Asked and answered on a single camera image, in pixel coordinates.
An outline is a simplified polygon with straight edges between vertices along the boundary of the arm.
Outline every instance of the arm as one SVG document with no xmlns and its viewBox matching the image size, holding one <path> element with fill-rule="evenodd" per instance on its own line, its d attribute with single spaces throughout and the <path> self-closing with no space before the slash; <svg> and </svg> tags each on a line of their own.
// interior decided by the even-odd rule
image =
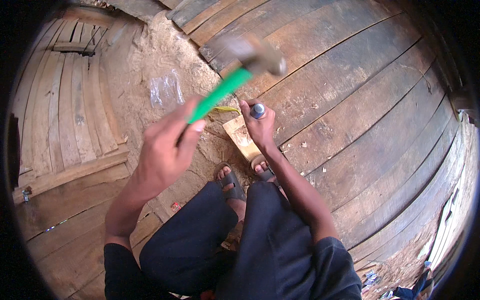
<svg viewBox="0 0 480 300">
<path fill-rule="evenodd" d="M 130 235 L 143 206 L 173 184 L 192 162 L 205 121 L 199 120 L 182 132 L 199 99 L 192 97 L 145 130 L 138 166 L 105 217 L 105 244 L 120 244 L 132 251 Z"/>
<path fill-rule="evenodd" d="M 325 200 L 287 161 L 273 141 L 275 112 L 265 106 L 264 115 L 257 120 L 250 115 L 250 106 L 255 103 L 259 101 L 253 99 L 240 102 L 245 125 L 275 172 L 292 208 L 311 227 L 314 243 L 330 236 L 338 239 L 333 218 Z"/>
</svg>

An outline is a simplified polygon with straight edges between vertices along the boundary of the green hammer handle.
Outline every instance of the green hammer handle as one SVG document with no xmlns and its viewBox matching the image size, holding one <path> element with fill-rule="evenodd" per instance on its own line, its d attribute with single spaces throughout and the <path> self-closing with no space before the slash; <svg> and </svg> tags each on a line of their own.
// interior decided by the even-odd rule
<svg viewBox="0 0 480 300">
<path fill-rule="evenodd" d="M 189 124 L 202 119 L 211 111 L 220 100 L 225 98 L 228 94 L 233 93 L 244 83 L 253 77 L 252 73 L 245 68 L 238 68 L 232 73 L 228 74 L 224 81 L 222 81 L 205 99 L 203 99 L 193 111 Z"/>
</svg>

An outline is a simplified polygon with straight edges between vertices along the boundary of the sandal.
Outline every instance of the sandal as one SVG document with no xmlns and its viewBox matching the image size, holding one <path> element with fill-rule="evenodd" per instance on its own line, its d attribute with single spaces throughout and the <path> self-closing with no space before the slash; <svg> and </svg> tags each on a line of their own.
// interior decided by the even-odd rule
<svg viewBox="0 0 480 300">
<path fill-rule="evenodd" d="M 255 158 L 252 160 L 250 166 L 252 167 L 252 170 L 255 171 L 255 166 L 256 165 L 259 165 L 262 161 L 267 161 L 264 157 L 263 154 L 259 154 L 257 156 L 255 156 Z M 275 173 L 273 172 L 272 168 L 270 168 L 270 166 L 268 166 L 268 169 L 264 170 L 262 173 L 260 174 L 257 174 L 258 177 L 260 177 L 260 180 L 261 181 L 268 181 L 270 178 L 272 178 L 273 176 L 275 176 Z M 275 179 L 273 181 L 273 183 L 278 187 L 280 188 L 280 183 L 278 183 L 278 180 Z"/>
<path fill-rule="evenodd" d="M 216 178 L 218 172 L 223 169 L 223 167 L 229 167 L 230 168 L 230 173 L 225 175 L 222 180 L 217 180 L 216 182 L 220 185 L 220 187 L 223 189 L 225 186 L 233 183 L 233 188 L 229 189 L 226 192 L 223 192 L 223 196 L 225 197 L 225 200 L 228 198 L 236 198 L 240 199 L 242 201 L 247 202 L 247 197 L 245 196 L 245 192 L 243 191 L 243 187 L 240 185 L 237 175 L 235 175 L 235 172 L 233 171 L 232 166 L 225 161 L 222 161 L 219 163 L 216 168 L 215 168 L 215 173 L 214 177 Z"/>
</svg>

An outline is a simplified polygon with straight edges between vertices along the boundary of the plastic bag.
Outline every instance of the plastic bag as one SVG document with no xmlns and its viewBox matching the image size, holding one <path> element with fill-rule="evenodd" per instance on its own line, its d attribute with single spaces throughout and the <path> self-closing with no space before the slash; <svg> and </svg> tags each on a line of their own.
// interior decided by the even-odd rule
<svg viewBox="0 0 480 300">
<path fill-rule="evenodd" d="M 177 71 L 172 69 L 167 75 L 150 79 L 150 102 L 153 108 L 173 111 L 177 104 L 184 104 Z"/>
</svg>

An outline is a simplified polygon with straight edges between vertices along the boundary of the hand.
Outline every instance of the hand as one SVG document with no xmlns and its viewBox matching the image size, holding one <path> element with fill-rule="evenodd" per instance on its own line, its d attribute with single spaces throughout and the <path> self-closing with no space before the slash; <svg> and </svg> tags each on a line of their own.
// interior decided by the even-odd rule
<svg viewBox="0 0 480 300">
<path fill-rule="evenodd" d="M 250 107 L 257 103 L 260 103 L 258 99 L 242 100 L 240 101 L 240 109 L 250 137 L 260 151 L 264 152 L 269 147 L 276 148 L 273 141 L 275 112 L 264 104 L 265 113 L 259 119 L 255 119 L 250 115 Z"/>
<path fill-rule="evenodd" d="M 191 96 L 184 105 L 145 130 L 138 166 L 129 182 L 142 198 L 156 197 L 190 166 L 205 121 L 188 126 L 177 141 L 200 99 L 199 95 Z"/>
</svg>

